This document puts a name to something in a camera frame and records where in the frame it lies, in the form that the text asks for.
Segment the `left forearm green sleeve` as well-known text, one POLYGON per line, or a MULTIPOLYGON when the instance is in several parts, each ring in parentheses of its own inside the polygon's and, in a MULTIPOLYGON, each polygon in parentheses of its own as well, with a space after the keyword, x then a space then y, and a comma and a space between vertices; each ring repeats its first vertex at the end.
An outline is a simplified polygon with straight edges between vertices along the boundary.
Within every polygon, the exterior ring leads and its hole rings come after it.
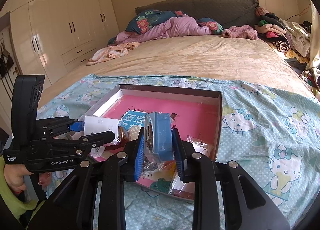
POLYGON ((7 182, 4 178, 4 166, 6 165, 3 157, 1 157, 1 197, 8 209, 11 211, 13 216, 20 220, 21 216, 26 212, 32 211, 32 216, 39 210, 39 208, 44 204, 44 201, 38 202, 36 200, 21 201, 18 195, 15 195, 13 191, 8 187, 7 182))

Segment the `left hand painted nails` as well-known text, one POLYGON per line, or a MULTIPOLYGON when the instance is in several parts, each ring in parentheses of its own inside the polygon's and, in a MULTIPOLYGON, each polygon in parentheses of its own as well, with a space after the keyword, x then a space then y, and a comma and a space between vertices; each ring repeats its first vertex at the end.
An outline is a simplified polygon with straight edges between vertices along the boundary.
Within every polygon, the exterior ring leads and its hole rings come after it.
MULTIPOLYGON (((5 165, 3 173, 8 187, 15 195, 18 195, 27 189, 23 177, 33 175, 32 172, 26 169, 25 165, 5 165)), ((49 186, 51 181, 51 173, 39 174, 38 185, 42 188, 49 186)))

